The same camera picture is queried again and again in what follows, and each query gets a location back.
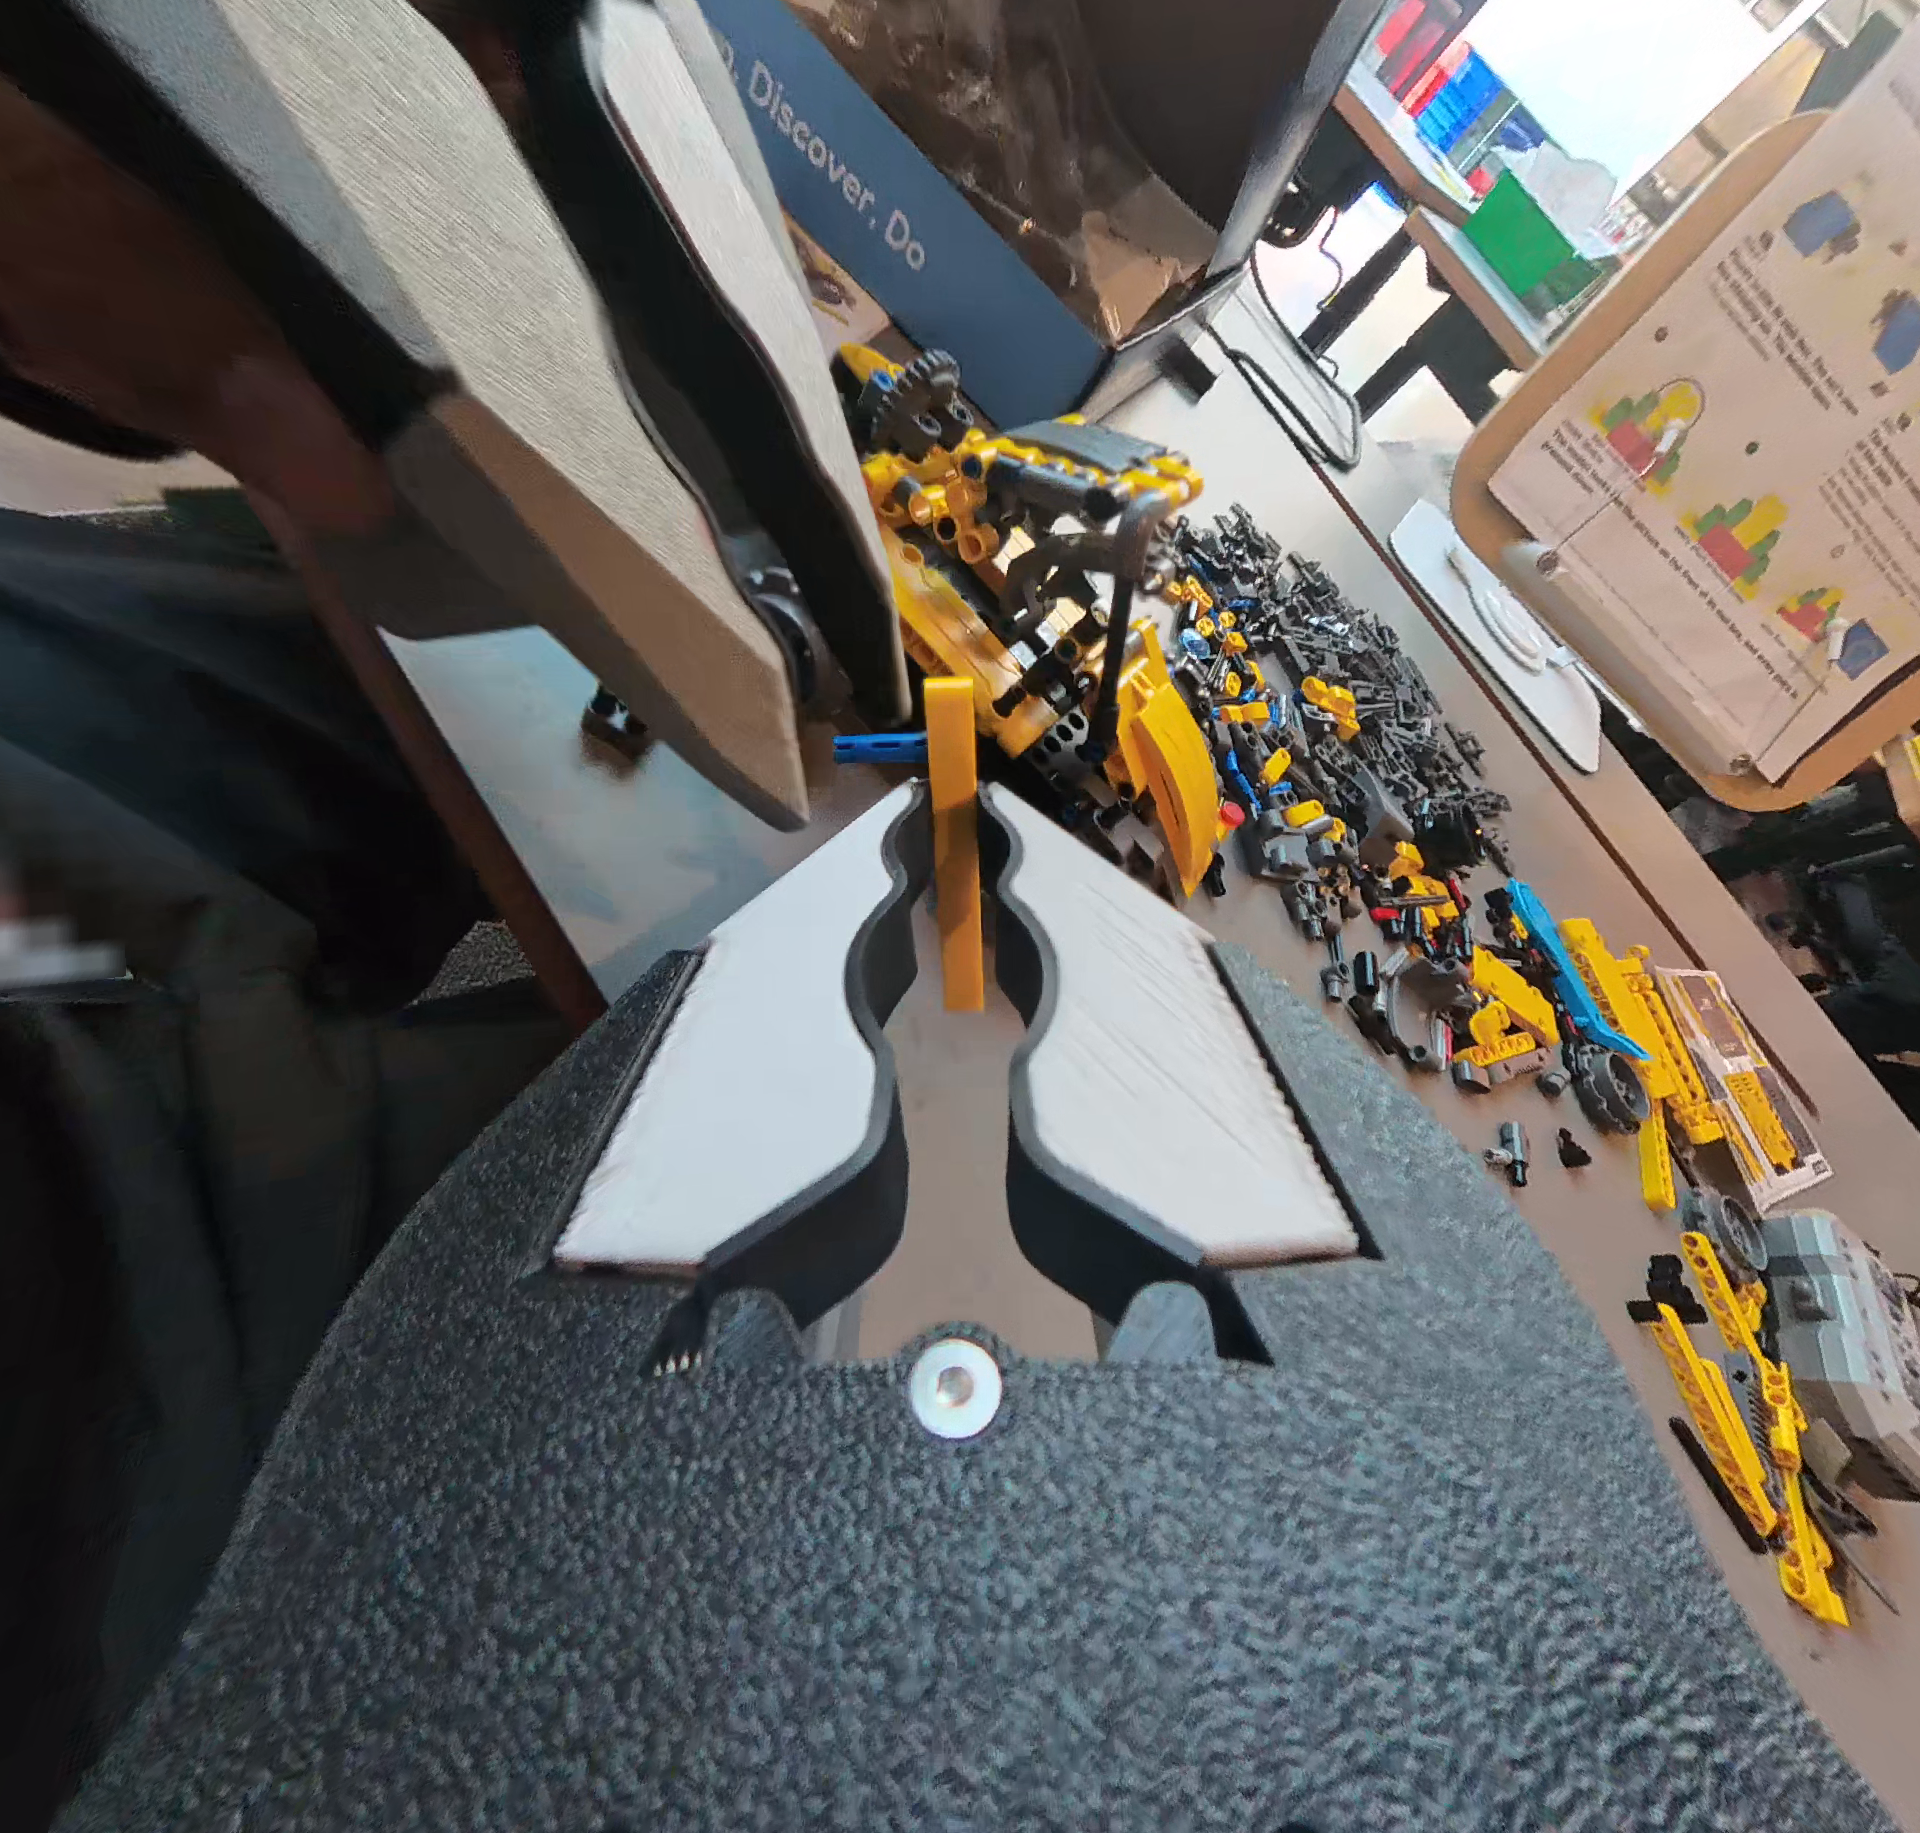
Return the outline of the yellow toy brick beam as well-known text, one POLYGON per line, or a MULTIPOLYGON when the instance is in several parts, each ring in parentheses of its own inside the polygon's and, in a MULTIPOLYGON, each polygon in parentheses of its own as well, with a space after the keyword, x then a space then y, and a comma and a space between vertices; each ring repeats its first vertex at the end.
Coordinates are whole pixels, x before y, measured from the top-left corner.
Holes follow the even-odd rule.
POLYGON ((934 923, 943 1003, 954 1014, 985 1006, 979 863, 979 778, 973 686, 955 676, 923 683, 934 923))

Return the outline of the clear plastic bag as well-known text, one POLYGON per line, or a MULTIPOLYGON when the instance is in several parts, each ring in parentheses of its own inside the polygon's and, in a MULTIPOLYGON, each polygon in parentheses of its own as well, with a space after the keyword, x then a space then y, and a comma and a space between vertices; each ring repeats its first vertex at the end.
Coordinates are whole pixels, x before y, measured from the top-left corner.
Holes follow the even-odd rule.
POLYGON ((1121 127, 1077 0, 781 4, 1104 347, 1213 257, 1121 127))

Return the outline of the white stand base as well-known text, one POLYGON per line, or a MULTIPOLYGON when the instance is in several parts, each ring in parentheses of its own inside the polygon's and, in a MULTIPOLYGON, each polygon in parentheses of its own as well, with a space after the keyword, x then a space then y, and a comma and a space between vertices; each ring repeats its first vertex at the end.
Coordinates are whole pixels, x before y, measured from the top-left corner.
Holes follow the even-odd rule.
POLYGON ((1398 573, 1469 656, 1578 775, 1601 765, 1601 701, 1573 653, 1459 541, 1450 518, 1411 501, 1388 537, 1398 573))

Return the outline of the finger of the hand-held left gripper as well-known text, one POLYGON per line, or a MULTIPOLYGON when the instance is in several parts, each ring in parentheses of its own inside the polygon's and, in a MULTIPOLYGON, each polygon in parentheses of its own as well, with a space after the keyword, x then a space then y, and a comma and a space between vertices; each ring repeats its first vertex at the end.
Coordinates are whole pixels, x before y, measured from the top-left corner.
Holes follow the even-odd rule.
POLYGON ((805 713, 906 714, 887 555, 777 201, 693 0, 516 0, 525 152, 614 370, 805 713))
POLYGON ((321 537, 408 510, 707 780, 808 820, 779 642, 407 0, 4 0, 4 363, 321 537))

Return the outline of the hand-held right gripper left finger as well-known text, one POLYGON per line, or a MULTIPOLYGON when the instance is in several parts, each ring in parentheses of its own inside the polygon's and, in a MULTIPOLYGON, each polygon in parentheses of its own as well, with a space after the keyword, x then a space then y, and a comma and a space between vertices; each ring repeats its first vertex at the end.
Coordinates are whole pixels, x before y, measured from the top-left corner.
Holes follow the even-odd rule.
POLYGON ((855 1025, 855 936, 900 892, 900 785, 700 946, 660 1044, 626 1092, 564 1223, 566 1272, 698 1276, 850 1162, 876 1101, 855 1025))

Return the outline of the blue curved brick panel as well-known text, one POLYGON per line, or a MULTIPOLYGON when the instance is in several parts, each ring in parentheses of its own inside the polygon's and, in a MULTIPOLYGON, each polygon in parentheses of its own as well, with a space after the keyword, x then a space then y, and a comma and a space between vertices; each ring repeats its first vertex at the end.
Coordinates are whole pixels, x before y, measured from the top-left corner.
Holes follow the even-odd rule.
POLYGON ((1618 1030, 1601 1010, 1593 988, 1580 976, 1557 925, 1531 885, 1525 885, 1519 878, 1509 878, 1504 895, 1510 919, 1524 936, 1524 946, 1545 968, 1562 1017, 1576 1038, 1593 1048, 1648 1066, 1650 1052, 1646 1047, 1618 1030))

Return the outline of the wooden board with instruction sheet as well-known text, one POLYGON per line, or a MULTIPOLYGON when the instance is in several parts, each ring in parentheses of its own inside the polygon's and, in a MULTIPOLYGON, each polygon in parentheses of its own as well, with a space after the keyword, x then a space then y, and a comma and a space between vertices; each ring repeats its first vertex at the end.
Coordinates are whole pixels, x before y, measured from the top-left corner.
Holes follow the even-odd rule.
POLYGON ((1748 139, 1482 421, 1459 541, 1727 809, 1915 729, 1917 46, 1748 139))

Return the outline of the blue cardboard box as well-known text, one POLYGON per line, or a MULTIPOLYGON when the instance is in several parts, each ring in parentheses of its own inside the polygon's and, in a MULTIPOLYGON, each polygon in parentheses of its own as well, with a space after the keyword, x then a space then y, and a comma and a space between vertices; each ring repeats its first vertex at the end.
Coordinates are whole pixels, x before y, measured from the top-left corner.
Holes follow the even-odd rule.
POLYGON ((696 0, 789 220, 1004 418, 1036 418, 1150 356, 1251 260, 1388 0, 1077 0, 1094 73, 1213 257, 1104 347, 781 0, 696 0))

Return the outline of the sticker sheet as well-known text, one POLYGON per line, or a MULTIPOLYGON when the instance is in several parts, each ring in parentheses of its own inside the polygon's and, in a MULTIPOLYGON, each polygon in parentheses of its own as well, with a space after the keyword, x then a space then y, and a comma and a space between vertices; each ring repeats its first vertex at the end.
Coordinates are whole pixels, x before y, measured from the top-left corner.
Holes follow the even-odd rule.
POLYGON ((1713 1126, 1709 1142, 1728 1155, 1756 1217, 1826 1185, 1833 1169, 1725 983, 1712 971, 1654 968, 1651 986, 1696 1080, 1684 1105, 1713 1126))

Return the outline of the person's dark clothing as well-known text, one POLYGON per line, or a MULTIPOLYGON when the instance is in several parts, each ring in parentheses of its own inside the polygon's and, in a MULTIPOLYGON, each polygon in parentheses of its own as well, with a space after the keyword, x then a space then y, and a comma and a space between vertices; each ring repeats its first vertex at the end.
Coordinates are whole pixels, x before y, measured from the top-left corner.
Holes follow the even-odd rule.
POLYGON ((494 907, 254 525, 4 513, 1 1792, 46 1830, 173 1654, 388 1237, 564 1051, 424 1002, 494 907))

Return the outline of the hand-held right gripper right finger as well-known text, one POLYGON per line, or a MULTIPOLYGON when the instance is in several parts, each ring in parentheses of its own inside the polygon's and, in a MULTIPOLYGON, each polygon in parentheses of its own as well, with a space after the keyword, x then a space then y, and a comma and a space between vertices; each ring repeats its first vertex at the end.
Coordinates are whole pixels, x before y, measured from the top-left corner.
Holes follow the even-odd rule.
POLYGON ((979 798, 994 977, 1019 1017, 1004 1205, 1036 1268, 1283 1268, 1362 1235, 1213 936, 1019 795, 979 798))

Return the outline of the pile of small brick parts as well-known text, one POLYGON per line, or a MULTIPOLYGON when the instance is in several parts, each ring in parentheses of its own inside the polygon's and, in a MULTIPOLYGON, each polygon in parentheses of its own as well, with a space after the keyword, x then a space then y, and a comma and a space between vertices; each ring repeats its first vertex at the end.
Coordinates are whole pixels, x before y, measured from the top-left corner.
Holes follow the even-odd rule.
POLYGON ((1385 619, 1245 506, 1176 519, 1165 555, 1171 676, 1213 750, 1229 856, 1309 940, 1369 919, 1469 957, 1469 879, 1510 872, 1482 743, 1385 619))

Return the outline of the grey desk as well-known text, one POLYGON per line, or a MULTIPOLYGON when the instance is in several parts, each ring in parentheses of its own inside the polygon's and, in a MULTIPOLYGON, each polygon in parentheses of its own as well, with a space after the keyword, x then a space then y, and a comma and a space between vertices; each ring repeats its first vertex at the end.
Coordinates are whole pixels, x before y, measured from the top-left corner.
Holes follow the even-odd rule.
MULTIPOLYGON (((1847 1215, 1893 1268, 1915 1268, 1914 1127, 1620 754, 1605 749, 1592 775, 1568 768, 1405 591, 1383 548, 1410 496, 1377 445, 1362 445, 1355 476, 1325 475, 1266 416, 1209 334, 1194 350, 1217 373, 1204 396, 1159 379, 1114 409, 1114 427, 1187 451, 1206 480, 1206 513, 1243 505, 1283 549, 1314 557, 1354 603, 1398 631, 1449 720, 1484 746, 1488 780, 1510 799, 1504 838, 1520 878, 1557 916, 1592 919, 1611 947, 1646 946, 1660 963, 1715 971, 1783 1078, 1809 1101, 1805 1124, 1830 1148, 1836 1177, 1818 1202, 1847 1215)), ((833 769, 822 735, 809 733, 812 831, 781 834, 673 754, 651 750, 623 769, 591 749, 581 735, 588 676, 536 629, 393 639, 389 653, 492 816, 513 869, 538 891, 534 923, 566 936, 604 999, 657 957, 705 940, 880 788, 879 775, 833 769)), ((944 1014, 936 976, 923 971, 888 1036, 900 1055, 913 1192, 897 1250, 842 1308, 835 1353, 894 1356, 921 1329, 975 1323, 1019 1356, 1093 1356, 1085 1308, 1021 1259, 1004 1214, 1004 1064, 1018 1014, 1000 997, 980 1014, 944 1014)), ((1623 1303, 1639 1291, 1648 1257, 1670 1249, 1674 1230, 1640 1202, 1635 1150, 1585 1135, 1592 1165, 1562 1169, 1553 1132, 1585 1121, 1576 1107, 1548 1105, 1524 1083, 1471 1101, 1423 1074, 1407 1078, 1407 1095, 1474 1155, 1501 1121, 1525 1126, 1531 1177, 1505 1195, 1509 1207, 1606 1333, 1640 1398, 1656 1457, 1760 1644, 1893 1821, 1915 1830, 1915 1510, 1876 1512, 1880 1536, 1862 1548, 1898 1610, 1862 1592, 1848 1629, 1805 1618, 1768 1563, 1739 1545, 1667 1435, 1678 1400, 1623 1303)))

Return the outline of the loose yellow and black bricks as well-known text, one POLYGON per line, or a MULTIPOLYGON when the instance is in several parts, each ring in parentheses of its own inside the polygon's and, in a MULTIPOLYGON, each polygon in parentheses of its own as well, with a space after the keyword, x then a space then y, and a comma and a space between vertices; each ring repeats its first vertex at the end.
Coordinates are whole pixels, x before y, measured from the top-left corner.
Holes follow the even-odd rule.
POLYGON ((1556 919, 1605 1017, 1650 1052, 1639 1066, 1568 1028, 1510 919, 1504 883, 1476 902, 1459 879, 1404 859, 1388 876, 1325 876, 1316 901, 1321 988, 1377 1052, 1465 1097, 1525 1085, 1570 1103, 1598 1137, 1632 1145, 1650 1209, 1678 1207, 1713 1126, 1684 1105, 1696 1080, 1656 999, 1648 947, 1608 943, 1583 918, 1556 919))

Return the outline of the grey motor brick assembly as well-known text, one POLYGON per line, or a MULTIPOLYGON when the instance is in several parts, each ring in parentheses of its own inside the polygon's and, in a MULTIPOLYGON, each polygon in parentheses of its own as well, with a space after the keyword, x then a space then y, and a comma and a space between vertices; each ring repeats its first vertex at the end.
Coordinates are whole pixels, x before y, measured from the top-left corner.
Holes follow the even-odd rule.
POLYGON ((1865 1502, 1917 1499, 1915 1288, 1823 1209, 1682 1215, 1625 1305, 1674 1386, 1668 1435, 1804 1616, 1847 1628, 1848 1592, 1896 1613, 1858 1543, 1865 1502))

